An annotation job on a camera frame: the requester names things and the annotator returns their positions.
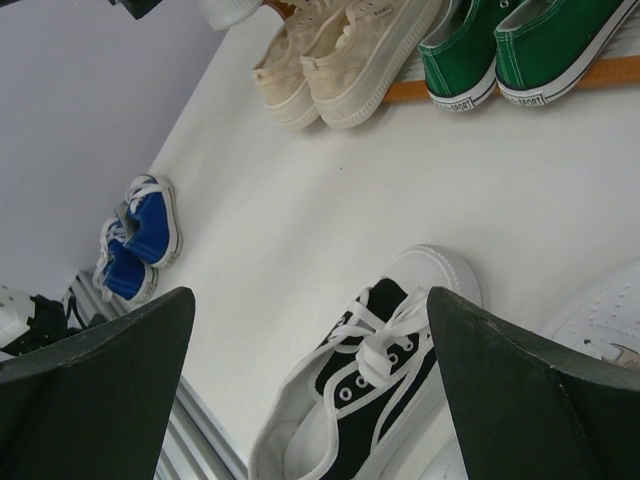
canvas sneaker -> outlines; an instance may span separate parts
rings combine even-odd
[[[319,116],[302,73],[300,54],[309,47],[324,21],[345,2],[299,0],[294,14],[285,20],[252,72],[267,108],[283,127],[298,130]]]
[[[402,255],[288,376],[249,460],[251,480],[376,480],[445,399],[426,301],[445,286],[480,303],[473,272],[431,246]]]
[[[502,94],[537,107],[569,92],[638,1],[525,1],[495,32]]]
[[[182,250],[175,193],[167,180],[137,177],[126,195],[124,246],[154,268],[168,268]]]
[[[446,13],[418,50],[427,91],[450,112],[466,112],[496,86],[496,26],[520,0],[449,0]]]
[[[108,302],[115,293],[125,300],[144,303],[155,292],[158,273],[124,248],[126,232],[113,217],[102,226],[100,259],[93,274],[93,285]]]
[[[442,0],[356,0],[322,26],[301,61],[322,119],[364,122],[436,18]]]

beige sneaker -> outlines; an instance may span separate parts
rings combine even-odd
[[[253,79],[267,108],[280,125],[297,130],[318,118],[302,73],[300,54],[309,47],[325,20],[345,3],[346,0],[299,0],[295,13],[285,21],[253,70]]]
[[[314,103],[334,128],[378,108],[442,0],[355,0],[322,26],[301,58]]]

shoe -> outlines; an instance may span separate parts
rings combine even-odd
[[[127,228],[124,246],[154,268],[168,268],[180,256],[182,234],[173,188],[151,175],[136,178],[126,195]]]
[[[124,248],[125,229],[117,218],[108,219],[100,235],[100,260],[93,273],[93,285],[105,302],[115,293],[125,300],[144,303],[155,292],[158,273]]]
[[[344,4],[345,0],[300,0],[252,72],[267,108],[283,127],[299,130],[319,116],[302,73],[300,54],[311,44],[324,21]]]
[[[639,0],[528,0],[496,28],[509,101],[542,106],[569,92]]]
[[[378,108],[442,0],[359,0],[322,26],[301,62],[322,119],[354,127]]]
[[[496,86],[496,26],[520,0],[448,0],[440,24],[418,51],[427,91],[443,110],[466,112],[485,101]]]
[[[640,261],[576,293],[538,332],[580,353],[640,371]]]
[[[444,447],[420,480],[468,480],[458,440]]]
[[[289,375],[249,460],[251,480],[376,480],[445,399],[426,299],[447,288],[480,303],[464,260],[416,246],[365,289]]]
[[[226,30],[249,18],[262,0],[198,0],[200,11],[214,30]]]

green sneaker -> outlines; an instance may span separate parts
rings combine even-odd
[[[449,0],[436,29],[418,50],[427,90],[444,110],[465,112],[483,102],[496,84],[496,26],[520,0]]]
[[[498,25],[498,83],[511,102],[541,106],[578,83],[640,0],[527,0]]]

white sneaker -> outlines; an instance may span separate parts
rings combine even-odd
[[[304,128],[318,118],[309,85],[302,73],[300,54],[318,30],[346,0],[304,0],[287,18],[267,52],[252,72],[253,80],[276,121],[290,130]]]
[[[442,0],[355,0],[322,26],[301,58],[331,127],[364,122],[436,18]]]
[[[251,454],[251,480],[380,478],[445,399],[426,309],[434,286],[480,303],[460,257],[426,245],[400,255],[285,381]]]
[[[569,299],[540,332],[605,362],[640,370],[640,261],[596,280]]]
[[[262,0],[198,0],[200,11],[214,30],[227,28],[249,18]]]

